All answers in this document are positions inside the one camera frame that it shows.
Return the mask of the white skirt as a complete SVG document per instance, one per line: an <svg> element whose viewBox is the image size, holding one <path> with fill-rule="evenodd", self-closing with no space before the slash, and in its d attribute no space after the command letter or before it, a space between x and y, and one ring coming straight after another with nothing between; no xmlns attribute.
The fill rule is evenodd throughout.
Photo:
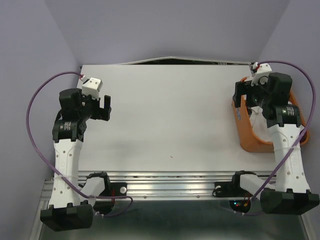
<svg viewBox="0 0 320 240"><path fill-rule="evenodd" d="M254 136L260 141L270 142L267 121L262 114L263 109L259 106L248 107L247 112Z"/></svg>

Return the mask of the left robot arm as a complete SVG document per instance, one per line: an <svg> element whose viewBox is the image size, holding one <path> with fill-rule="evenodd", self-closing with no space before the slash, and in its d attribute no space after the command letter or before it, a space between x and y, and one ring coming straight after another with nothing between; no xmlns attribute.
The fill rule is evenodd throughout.
<svg viewBox="0 0 320 240"><path fill-rule="evenodd" d="M93 222L96 197L111 193L105 172L91 174L78 189L79 158L89 119L108 121L111 97L100 99L84 94L79 88L59 94L60 110L54 121L52 139L55 150L53 189L48 208L40 212L40 220L55 232L87 229Z"/></svg>

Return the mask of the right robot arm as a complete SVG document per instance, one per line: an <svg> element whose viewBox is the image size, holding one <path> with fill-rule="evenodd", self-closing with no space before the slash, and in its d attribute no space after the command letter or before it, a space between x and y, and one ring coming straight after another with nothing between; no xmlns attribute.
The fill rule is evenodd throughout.
<svg viewBox="0 0 320 240"><path fill-rule="evenodd" d="M235 195L249 192L253 200L260 201L265 214L302 215L320 204L320 196L311 192L304 174L300 140L306 128L301 128L299 108L289 104L293 80L278 72L260 79L266 82L236 82L232 99L236 108L246 96L246 106L262 109L276 163L270 177L276 177L276 182L271 185L269 179L239 171L234 174L230 189Z"/></svg>

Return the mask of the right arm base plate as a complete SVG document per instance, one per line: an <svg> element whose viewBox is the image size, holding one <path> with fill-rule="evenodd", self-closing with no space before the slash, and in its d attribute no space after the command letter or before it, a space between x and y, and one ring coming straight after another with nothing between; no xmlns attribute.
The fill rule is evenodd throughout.
<svg viewBox="0 0 320 240"><path fill-rule="evenodd" d="M212 195L217 198L251 197L252 194L231 181L216 181Z"/></svg>

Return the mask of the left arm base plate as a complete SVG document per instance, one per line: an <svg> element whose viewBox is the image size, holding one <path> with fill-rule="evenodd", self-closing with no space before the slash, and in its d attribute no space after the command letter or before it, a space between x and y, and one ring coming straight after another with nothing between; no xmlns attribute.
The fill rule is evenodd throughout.
<svg viewBox="0 0 320 240"><path fill-rule="evenodd" d="M110 183L103 178L90 178L85 183L78 184L78 186L83 199L115 200L127 197L127 184L124 182Z"/></svg>

